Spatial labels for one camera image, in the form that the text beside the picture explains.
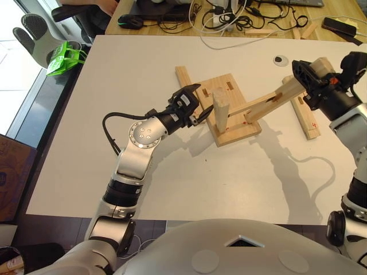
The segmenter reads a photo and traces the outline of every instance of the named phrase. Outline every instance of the power strip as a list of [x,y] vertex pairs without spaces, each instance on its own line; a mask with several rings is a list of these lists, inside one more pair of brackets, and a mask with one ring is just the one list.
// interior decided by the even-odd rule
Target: power strip
[[[228,0],[215,0],[212,3],[214,5],[217,5],[217,6],[227,7]],[[238,0],[232,0],[232,2],[231,2],[232,10],[237,10],[237,7],[238,7],[237,4],[238,4]],[[219,22],[219,16],[218,17],[214,17],[213,18],[213,27],[220,26],[220,25],[222,25],[222,23]],[[234,29],[235,29],[235,26],[234,25],[231,25],[231,26],[227,27],[225,30],[228,31],[228,32],[231,32]]]

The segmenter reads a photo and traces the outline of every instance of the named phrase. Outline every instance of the wooden desk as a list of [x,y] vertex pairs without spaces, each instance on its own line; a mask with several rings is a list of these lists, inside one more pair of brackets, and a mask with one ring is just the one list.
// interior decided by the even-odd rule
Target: wooden desk
[[[107,27],[106,34],[140,34],[140,35],[150,35],[150,36],[169,36],[169,35],[171,36],[199,36],[199,32],[194,29],[189,29],[179,34],[167,34],[163,32],[158,26],[144,27],[141,30],[127,30],[127,29],[120,28],[117,24],[117,21],[121,15],[128,14],[130,12],[133,1],[134,0],[120,1],[116,9],[116,12],[114,13],[114,16],[111,18],[110,24]],[[309,18],[318,18],[318,17],[326,16],[326,15],[346,15],[346,16],[358,18],[360,20],[366,20],[366,17],[364,16],[362,10],[358,6],[356,0],[339,0],[339,1],[323,0],[323,1],[325,3],[325,6],[322,8],[295,6],[296,15],[304,14],[304,15],[307,15]],[[195,27],[201,29],[202,28],[201,18],[204,15],[204,12],[210,9],[210,5],[205,0],[196,0],[195,2],[200,3],[203,6],[195,22]],[[271,4],[262,4],[260,11],[263,14],[266,14],[269,16],[279,14],[279,9],[275,5],[271,5]],[[248,14],[247,12],[244,12],[244,14],[248,15],[251,19],[253,19],[255,26],[259,26],[262,24],[262,19],[256,18]],[[289,28],[291,26],[290,25],[291,18],[292,18],[292,15],[290,13],[287,18],[281,19],[277,23],[283,28]],[[318,24],[318,27],[312,33],[312,35],[309,36],[309,39],[326,40],[326,41],[344,41],[343,39],[341,39],[340,37],[338,37],[336,34],[332,33],[331,31],[321,28],[322,19],[315,20],[314,22]],[[150,25],[152,23],[154,23],[154,21],[147,21],[146,24]],[[190,23],[188,22],[183,24],[176,31],[188,28],[190,26],[189,24]],[[360,28],[359,32],[367,33],[366,24],[363,24],[362,22],[358,22],[358,26]],[[274,30],[277,29],[277,27],[273,24],[265,25],[265,28],[274,29]],[[203,35],[204,36],[219,36],[218,33],[203,34]],[[224,36],[243,37],[244,33],[239,32],[236,29],[234,32],[225,32]],[[293,38],[293,34],[292,32],[286,32],[286,33],[279,33],[278,35],[275,35],[272,37]],[[357,38],[363,42],[367,41],[367,38],[362,37],[362,36],[357,36]]]

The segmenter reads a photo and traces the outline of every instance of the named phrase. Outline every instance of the red marking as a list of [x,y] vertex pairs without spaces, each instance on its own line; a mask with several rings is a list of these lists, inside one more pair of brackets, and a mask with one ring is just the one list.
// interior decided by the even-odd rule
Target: red marking
[[339,80],[336,77],[332,77],[330,79],[330,83],[333,84],[333,85],[337,84],[338,82],[339,82]]

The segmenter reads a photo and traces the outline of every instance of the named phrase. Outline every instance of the person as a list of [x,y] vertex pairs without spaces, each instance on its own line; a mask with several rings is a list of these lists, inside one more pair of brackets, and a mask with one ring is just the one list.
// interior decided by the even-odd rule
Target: person
[[97,5],[110,17],[114,14],[118,3],[115,0],[59,0],[63,5]]
[[[58,0],[62,5],[94,5],[85,12],[95,34],[104,34],[119,0]],[[87,40],[85,32],[82,37]]]

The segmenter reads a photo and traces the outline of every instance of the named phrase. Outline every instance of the smartphone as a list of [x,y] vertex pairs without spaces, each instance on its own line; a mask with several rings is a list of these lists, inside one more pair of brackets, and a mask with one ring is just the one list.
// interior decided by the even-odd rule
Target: smartphone
[[331,18],[325,17],[322,22],[322,27],[327,30],[336,30],[341,33],[348,34],[349,36],[354,37],[356,35],[357,29],[352,25],[348,25],[346,23],[333,20]]

